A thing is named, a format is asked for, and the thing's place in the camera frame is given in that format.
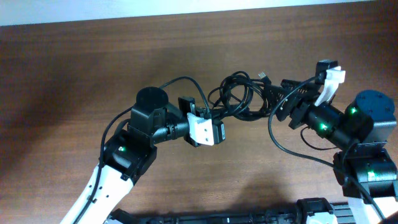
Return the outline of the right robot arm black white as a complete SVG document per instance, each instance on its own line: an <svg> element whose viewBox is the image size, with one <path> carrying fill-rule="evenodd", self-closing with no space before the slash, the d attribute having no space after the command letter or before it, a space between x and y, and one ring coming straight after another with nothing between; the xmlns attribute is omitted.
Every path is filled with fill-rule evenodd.
<svg viewBox="0 0 398 224"><path fill-rule="evenodd" d="M339 149L333 162L276 146L293 156L333 169L358 223L385 223L397 212L397 166L385 145L397 125L394 102L375 90L364 90L344 111L325 100L326 83L311 78L302 83L283 80L266 88L269 119L290 118L289 127L307 125Z"/></svg>

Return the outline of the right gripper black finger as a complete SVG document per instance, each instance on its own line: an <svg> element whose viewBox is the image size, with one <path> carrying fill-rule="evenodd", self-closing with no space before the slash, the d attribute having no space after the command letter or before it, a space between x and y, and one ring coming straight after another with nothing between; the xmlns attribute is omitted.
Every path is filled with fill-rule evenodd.
<svg viewBox="0 0 398 224"><path fill-rule="evenodd" d="M281 87L287 91L292 91L294 88L299 86L301 82L295 80L286 80L283 79L281 82ZM297 90L298 93L306 93L306 92L315 92L319 91L319 86L314 83L308 83L303 85L301 88Z"/></svg>
<svg viewBox="0 0 398 224"><path fill-rule="evenodd" d="M265 84L262 95L267 101L267 107L274 109L277 103L285 97L290 90L288 88L282 88L281 86L274 86Z"/></svg>

